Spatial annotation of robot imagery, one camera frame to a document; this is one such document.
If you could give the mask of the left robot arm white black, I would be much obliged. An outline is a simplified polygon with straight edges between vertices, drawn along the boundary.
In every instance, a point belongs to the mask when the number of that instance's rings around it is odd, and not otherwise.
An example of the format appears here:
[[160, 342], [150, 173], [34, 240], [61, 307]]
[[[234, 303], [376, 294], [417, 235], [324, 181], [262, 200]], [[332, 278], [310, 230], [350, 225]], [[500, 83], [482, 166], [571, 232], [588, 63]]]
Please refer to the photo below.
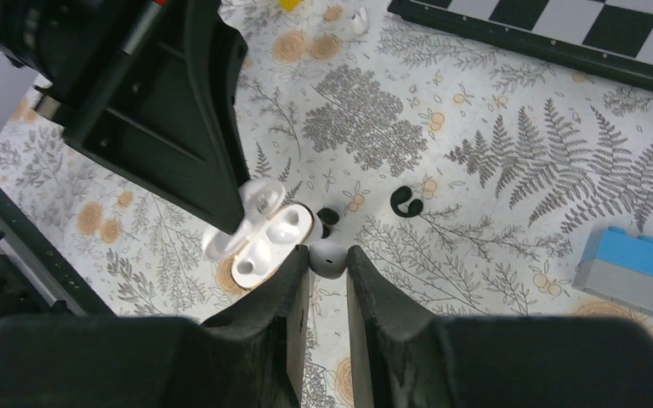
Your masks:
[[247, 54], [218, 1], [0, 1], [0, 51], [49, 81], [64, 141], [226, 233], [249, 180], [234, 103]]

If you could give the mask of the small white earbud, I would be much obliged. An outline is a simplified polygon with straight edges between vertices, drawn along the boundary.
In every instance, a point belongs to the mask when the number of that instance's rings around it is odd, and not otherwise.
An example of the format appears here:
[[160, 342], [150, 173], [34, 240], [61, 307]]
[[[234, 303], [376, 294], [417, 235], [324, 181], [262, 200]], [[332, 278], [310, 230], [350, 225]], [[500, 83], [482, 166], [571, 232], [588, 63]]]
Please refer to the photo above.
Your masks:
[[356, 36], [362, 36], [368, 32], [370, 28], [370, 22], [368, 19], [367, 11], [365, 7], [358, 8], [351, 16], [350, 19], [352, 32]]

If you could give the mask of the white earbud charging case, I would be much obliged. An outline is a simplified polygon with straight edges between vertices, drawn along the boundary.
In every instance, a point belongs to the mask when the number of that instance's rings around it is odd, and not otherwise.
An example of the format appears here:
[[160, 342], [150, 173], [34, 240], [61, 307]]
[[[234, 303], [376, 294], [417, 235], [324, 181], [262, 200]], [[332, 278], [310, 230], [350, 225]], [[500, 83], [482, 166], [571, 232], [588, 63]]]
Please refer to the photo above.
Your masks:
[[208, 226], [202, 252], [214, 262], [226, 262], [236, 285], [253, 289], [268, 280], [296, 245], [321, 238], [321, 221], [302, 203], [286, 203], [285, 185], [274, 178], [257, 178], [239, 189], [245, 218], [233, 234]]

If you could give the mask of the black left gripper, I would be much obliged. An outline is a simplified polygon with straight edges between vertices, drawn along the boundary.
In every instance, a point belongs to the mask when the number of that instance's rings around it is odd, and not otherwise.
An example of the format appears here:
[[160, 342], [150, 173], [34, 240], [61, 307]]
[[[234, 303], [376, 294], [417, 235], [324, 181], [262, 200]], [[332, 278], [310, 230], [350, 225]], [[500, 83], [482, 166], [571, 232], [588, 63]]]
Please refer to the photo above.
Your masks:
[[226, 233], [249, 179], [234, 104], [246, 57], [217, 1], [152, 5], [63, 130], [91, 160]]

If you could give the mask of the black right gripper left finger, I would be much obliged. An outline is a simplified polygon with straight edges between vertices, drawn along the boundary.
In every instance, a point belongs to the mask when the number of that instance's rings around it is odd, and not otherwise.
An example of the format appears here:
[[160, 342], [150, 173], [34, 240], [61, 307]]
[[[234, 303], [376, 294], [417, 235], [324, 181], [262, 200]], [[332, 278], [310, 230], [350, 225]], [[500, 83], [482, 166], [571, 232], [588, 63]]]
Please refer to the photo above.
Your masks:
[[202, 323], [181, 317], [0, 320], [0, 407], [298, 407], [309, 254]]

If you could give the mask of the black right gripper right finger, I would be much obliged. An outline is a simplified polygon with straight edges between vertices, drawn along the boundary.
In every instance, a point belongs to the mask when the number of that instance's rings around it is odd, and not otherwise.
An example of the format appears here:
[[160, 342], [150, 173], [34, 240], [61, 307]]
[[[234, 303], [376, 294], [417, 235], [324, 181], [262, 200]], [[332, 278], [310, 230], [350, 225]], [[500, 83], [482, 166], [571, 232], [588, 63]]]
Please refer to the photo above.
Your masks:
[[357, 407], [653, 407], [653, 337], [616, 317], [438, 315], [353, 246]]

